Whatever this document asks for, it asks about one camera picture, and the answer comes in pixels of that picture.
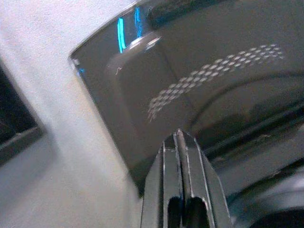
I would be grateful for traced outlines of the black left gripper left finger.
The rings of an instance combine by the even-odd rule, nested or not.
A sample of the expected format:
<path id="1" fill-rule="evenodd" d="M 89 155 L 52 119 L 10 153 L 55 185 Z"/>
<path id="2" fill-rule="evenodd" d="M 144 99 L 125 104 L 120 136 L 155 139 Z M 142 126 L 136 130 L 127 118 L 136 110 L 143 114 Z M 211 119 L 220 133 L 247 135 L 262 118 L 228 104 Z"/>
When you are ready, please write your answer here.
<path id="1" fill-rule="evenodd" d="M 175 135 L 161 144 L 145 179 L 142 228 L 182 226 L 183 187 Z"/>

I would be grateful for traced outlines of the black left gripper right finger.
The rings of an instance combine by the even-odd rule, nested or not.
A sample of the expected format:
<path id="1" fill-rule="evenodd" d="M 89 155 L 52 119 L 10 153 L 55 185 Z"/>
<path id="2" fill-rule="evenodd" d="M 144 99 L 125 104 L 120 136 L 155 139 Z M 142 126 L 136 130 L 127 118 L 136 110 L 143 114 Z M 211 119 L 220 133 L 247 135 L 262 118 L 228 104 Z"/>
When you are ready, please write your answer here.
<path id="1" fill-rule="evenodd" d="M 177 149 L 184 193 L 184 226 L 231 228 L 232 222 L 221 181 L 196 139 L 179 129 Z"/>

